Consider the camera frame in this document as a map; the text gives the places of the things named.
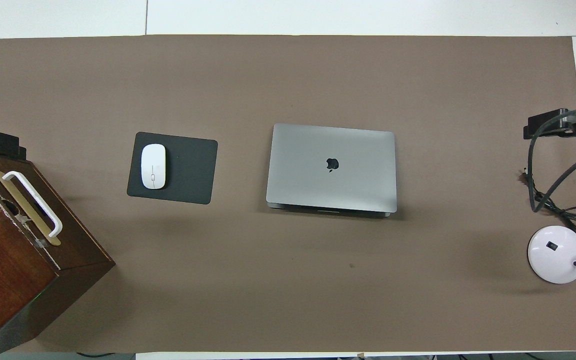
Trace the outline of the black mouse pad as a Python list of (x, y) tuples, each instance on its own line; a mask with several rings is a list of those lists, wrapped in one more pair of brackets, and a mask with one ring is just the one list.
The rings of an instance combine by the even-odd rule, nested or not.
[[(166, 186), (163, 189), (147, 189), (142, 185), (141, 152), (149, 144), (161, 144), (166, 148)], [(208, 205), (213, 191), (217, 153), (218, 142), (214, 139), (138, 132), (126, 193), (134, 198)]]

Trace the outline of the brown paper table mat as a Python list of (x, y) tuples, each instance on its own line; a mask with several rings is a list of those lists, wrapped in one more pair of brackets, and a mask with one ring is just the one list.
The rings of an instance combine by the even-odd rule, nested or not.
[[(518, 178), (560, 107), (570, 37), (0, 39), (0, 132), (116, 262), (14, 351), (576, 351)], [(398, 211), (269, 208), (276, 123), (393, 132)], [(217, 141), (210, 203), (129, 196), (138, 132)]]

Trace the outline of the white computer mouse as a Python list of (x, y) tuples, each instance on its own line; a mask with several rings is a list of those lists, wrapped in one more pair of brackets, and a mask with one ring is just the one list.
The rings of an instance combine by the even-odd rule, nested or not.
[(167, 182), (166, 148), (159, 143), (144, 146), (140, 168), (142, 186), (153, 191), (163, 189)]

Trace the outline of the grey Apple laptop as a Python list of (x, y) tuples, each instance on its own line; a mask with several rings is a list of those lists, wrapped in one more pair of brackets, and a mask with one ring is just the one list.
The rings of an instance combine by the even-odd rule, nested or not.
[(277, 123), (266, 203), (282, 210), (388, 217), (398, 211), (390, 131)]

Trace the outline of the white desk lamp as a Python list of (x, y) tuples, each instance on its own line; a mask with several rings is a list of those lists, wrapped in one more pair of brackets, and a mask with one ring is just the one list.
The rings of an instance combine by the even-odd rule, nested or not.
[(564, 221), (564, 225), (549, 225), (536, 231), (526, 255), (533, 272), (553, 284), (576, 280), (576, 206), (559, 208), (549, 200), (546, 209)]

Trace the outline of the brown wooden box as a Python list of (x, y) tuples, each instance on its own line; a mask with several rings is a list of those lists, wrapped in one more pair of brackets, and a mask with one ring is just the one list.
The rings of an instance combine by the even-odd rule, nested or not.
[(0, 184), (1, 354), (37, 337), (115, 262), (32, 162), (0, 156), (0, 171), (25, 175), (62, 221), (52, 246)]

